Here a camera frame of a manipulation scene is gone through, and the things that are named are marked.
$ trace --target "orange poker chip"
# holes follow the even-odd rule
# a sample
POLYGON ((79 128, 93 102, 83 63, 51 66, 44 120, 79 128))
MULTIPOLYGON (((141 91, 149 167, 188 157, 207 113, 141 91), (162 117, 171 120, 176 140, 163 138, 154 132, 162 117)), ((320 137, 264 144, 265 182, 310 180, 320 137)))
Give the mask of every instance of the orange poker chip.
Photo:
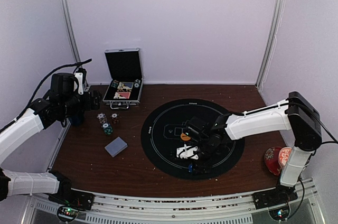
POLYGON ((181 140, 183 140, 183 141, 189 141, 189 140, 191 140, 191 137, 188 137, 184 133, 181 133, 181 140))

